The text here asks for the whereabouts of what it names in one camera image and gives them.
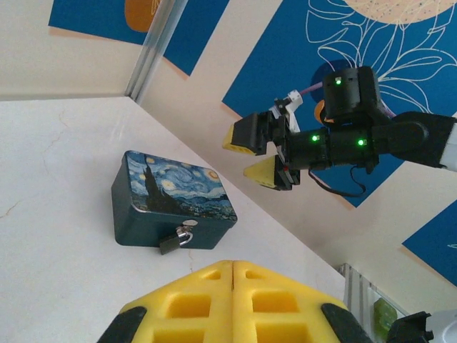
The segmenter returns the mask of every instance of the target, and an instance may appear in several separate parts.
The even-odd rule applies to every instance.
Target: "box lid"
[[[236,222],[214,170],[137,151],[126,152],[125,158],[131,200],[138,210]]]

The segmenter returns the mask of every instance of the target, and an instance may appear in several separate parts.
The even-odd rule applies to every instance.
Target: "green object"
[[[387,339],[388,331],[394,321],[398,319],[396,309],[385,299],[378,299],[373,306],[374,310],[374,331],[384,341]]]

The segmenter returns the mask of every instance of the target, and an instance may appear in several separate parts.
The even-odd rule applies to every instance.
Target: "black mechanical part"
[[[277,190],[290,191],[292,186],[300,184],[300,170],[290,169],[278,155],[275,156],[274,169],[274,184]]]
[[[427,140],[428,130],[417,121],[404,121],[374,126],[371,135],[377,154],[395,154],[421,148]]]
[[[422,145],[416,149],[403,151],[393,151],[392,155],[406,161],[432,166],[434,168],[443,168],[440,164],[441,157],[446,143],[451,134],[456,118],[452,116],[441,116],[438,114],[428,114],[423,112],[405,112],[394,117],[394,123],[416,122],[427,130],[427,137]],[[404,141],[412,138],[413,132],[407,133]]]
[[[340,343],[373,343],[352,313],[335,304],[323,304],[323,315],[326,316],[333,332]]]
[[[327,75],[323,80],[323,93],[325,117],[333,119],[336,124],[390,123],[383,113],[378,78],[368,66],[342,69]]]
[[[276,147],[281,147],[281,153],[284,156],[285,163],[288,163],[288,148],[289,142],[288,137],[291,132],[288,129],[288,121],[285,116],[280,116],[276,119],[275,124],[271,124],[271,141]]]
[[[233,125],[231,143],[251,150],[256,155],[266,154],[266,145],[273,138],[278,123],[270,111],[253,113]]]
[[[371,130],[363,126],[338,126],[330,130],[329,155],[332,165],[352,164],[371,174],[379,164],[373,148]]]
[[[431,315],[419,312],[397,319],[387,334],[386,343],[427,343],[433,339],[433,332],[426,331],[427,318]]]
[[[282,115],[287,114],[286,106],[291,103],[291,100],[287,97],[285,99],[274,99],[274,104],[276,108],[279,110],[279,113]]]
[[[288,166],[291,169],[327,169],[331,166],[328,130],[303,131],[288,138]]]
[[[146,312],[145,307],[138,306],[118,314],[98,343],[131,343]]]
[[[321,113],[319,114],[319,119],[324,126],[331,126],[331,123],[326,121],[326,105],[323,105]]]

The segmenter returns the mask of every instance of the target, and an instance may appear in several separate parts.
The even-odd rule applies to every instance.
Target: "padlock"
[[[176,228],[176,233],[161,239],[159,248],[162,255],[168,254],[189,243],[194,237],[191,230],[192,228],[190,226],[178,227]]]

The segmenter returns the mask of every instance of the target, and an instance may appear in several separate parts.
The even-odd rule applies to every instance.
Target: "white table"
[[[110,187],[126,150],[208,166],[132,100],[0,102],[0,118],[0,342],[96,342],[125,303],[222,259],[343,298],[343,277],[221,173],[238,223],[214,250],[118,245]]]

